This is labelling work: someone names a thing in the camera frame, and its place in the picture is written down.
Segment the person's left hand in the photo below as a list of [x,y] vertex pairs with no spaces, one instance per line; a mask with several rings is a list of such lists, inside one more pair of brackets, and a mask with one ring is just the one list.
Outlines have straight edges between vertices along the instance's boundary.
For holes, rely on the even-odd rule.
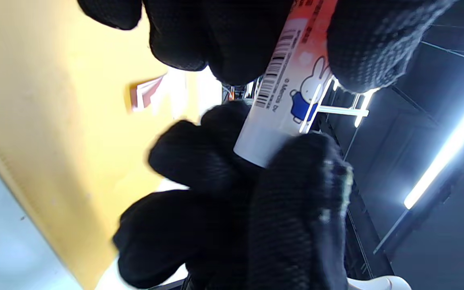
[[[122,31],[142,12],[153,56],[173,68],[209,67],[229,85],[263,75],[291,0],[80,0],[85,15]],[[453,0],[339,0],[327,31],[331,71],[353,93],[401,77],[427,28]]]

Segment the person's right hand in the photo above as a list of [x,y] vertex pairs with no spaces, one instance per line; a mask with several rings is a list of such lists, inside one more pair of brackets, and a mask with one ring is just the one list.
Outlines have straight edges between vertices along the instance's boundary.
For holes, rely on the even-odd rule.
[[250,110],[231,101],[170,127],[148,163],[184,190],[150,193],[120,217],[122,279],[138,289],[180,266],[186,290],[346,290],[353,169],[333,138],[293,137],[265,168],[233,152]]

